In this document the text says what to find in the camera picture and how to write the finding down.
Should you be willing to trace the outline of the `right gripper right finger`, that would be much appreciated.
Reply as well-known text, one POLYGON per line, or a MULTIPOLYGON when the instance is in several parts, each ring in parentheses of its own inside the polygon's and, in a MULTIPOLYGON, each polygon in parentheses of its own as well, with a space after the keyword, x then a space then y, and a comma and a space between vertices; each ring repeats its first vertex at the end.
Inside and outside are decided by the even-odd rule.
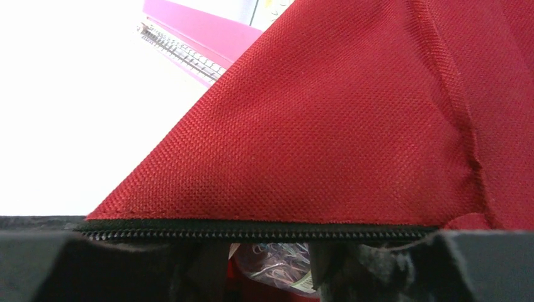
POLYGON ((322 301, 532 301, 533 233, 440 231, 402 247, 312 243, 322 301))

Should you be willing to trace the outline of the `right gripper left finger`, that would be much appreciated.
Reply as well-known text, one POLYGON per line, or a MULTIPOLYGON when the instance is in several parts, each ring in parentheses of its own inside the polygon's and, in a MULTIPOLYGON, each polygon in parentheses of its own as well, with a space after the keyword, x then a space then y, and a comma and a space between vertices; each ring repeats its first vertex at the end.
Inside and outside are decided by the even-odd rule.
POLYGON ((2 232, 2 301, 222 301, 229 244, 2 232))

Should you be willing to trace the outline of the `clear round plastic container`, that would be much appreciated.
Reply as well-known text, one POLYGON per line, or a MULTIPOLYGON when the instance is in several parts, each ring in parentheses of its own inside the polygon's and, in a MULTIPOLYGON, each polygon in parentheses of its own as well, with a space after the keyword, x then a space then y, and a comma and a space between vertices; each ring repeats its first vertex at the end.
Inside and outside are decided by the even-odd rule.
POLYGON ((307 298, 318 297, 306 243, 242 243, 232 260, 252 281, 307 298))

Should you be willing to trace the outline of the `red backpack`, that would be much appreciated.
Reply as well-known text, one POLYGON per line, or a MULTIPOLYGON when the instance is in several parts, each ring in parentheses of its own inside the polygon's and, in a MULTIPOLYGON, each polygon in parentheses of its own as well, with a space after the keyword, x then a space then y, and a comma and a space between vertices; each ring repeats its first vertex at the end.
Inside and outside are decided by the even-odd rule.
MULTIPOLYGON (((533 233, 532 1, 295 1, 92 212, 105 243, 533 233)), ((297 301, 227 265, 223 301, 297 301)))

